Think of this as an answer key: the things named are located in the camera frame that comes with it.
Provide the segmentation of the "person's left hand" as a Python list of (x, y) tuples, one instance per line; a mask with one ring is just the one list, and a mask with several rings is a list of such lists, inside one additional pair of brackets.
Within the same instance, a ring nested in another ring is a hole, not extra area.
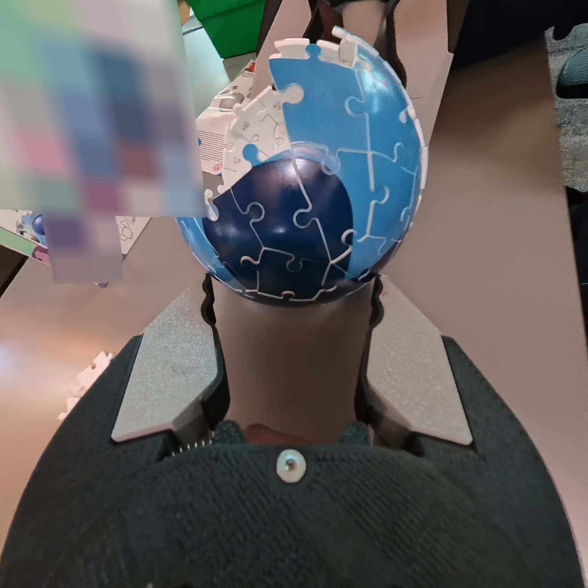
[(260, 423), (252, 423), (243, 429), (247, 443), (253, 445), (312, 445), (312, 442), (301, 437), (279, 432)]

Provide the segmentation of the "green plastic bin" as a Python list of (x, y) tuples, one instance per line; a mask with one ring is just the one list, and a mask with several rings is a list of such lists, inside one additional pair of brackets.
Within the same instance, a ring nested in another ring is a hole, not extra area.
[(265, 1), (187, 1), (223, 59), (254, 53)]

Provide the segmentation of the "person's right hand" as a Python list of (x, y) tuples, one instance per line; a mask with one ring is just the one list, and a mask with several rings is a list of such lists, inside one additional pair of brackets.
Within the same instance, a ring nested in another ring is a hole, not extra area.
[(333, 36), (332, 30), (335, 26), (343, 27), (342, 14), (335, 8), (332, 8), (328, 1), (318, 1), (318, 14), (321, 28), (319, 38), (339, 44), (341, 40)]

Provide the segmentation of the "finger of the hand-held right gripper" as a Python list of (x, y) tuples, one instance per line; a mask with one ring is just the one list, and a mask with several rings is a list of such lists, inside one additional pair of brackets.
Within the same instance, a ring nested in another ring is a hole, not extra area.
[(318, 39), (318, 1), (266, 1), (256, 47), (254, 94), (273, 84), (269, 57), (275, 42), (287, 38)]
[(400, 1), (394, 11), (396, 48), (406, 89), (425, 143), (430, 138), (453, 60), (448, 50), (446, 1)]

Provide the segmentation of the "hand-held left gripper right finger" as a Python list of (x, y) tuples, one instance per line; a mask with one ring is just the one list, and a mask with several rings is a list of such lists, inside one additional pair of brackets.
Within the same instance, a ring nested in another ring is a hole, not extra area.
[(355, 411), (389, 447), (414, 434), (473, 440), (440, 330), (386, 276), (373, 283)]

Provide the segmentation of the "white instruction sheet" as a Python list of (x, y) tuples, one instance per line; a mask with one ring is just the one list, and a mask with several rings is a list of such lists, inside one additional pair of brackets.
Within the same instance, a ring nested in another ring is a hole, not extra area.
[(212, 99), (196, 120), (203, 175), (222, 178), (224, 153), (232, 148), (226, 142), (226, 131), (236, 117), (235, 105), (245, 107), (252, 99), (256, 60), (252, 55), (230, 58), (232, 65), (241, 65), (236, 77)]

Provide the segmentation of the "blue puzzle ball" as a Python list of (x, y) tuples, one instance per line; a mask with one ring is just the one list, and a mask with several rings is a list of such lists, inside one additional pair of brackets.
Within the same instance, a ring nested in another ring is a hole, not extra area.
[(406, 239), (428, 147), (392, 67), (335, 27), (336, 44), (278, 40), (273, 84), (235, 105), (222, 178), (203, 175), (206, 213), (177, 223), (213, 280), (280, 307), (341, 299)]

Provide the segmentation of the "green printed puzzle box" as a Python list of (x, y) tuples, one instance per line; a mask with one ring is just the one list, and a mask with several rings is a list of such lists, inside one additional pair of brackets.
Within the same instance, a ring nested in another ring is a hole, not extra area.
[[(149, 217), (116, 217), (123, 260), (149, 221)], [(51, 265), (41, 213), (1, 210), (1, 245), (44, 265)]]

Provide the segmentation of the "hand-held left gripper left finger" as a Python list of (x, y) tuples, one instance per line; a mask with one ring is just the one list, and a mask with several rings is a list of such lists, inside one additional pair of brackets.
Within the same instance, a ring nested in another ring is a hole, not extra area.
[(143, 332), (111, 437), (170, 432), (178, 443), (212, 437), (229, 408), (212, 278), (204, 275)]

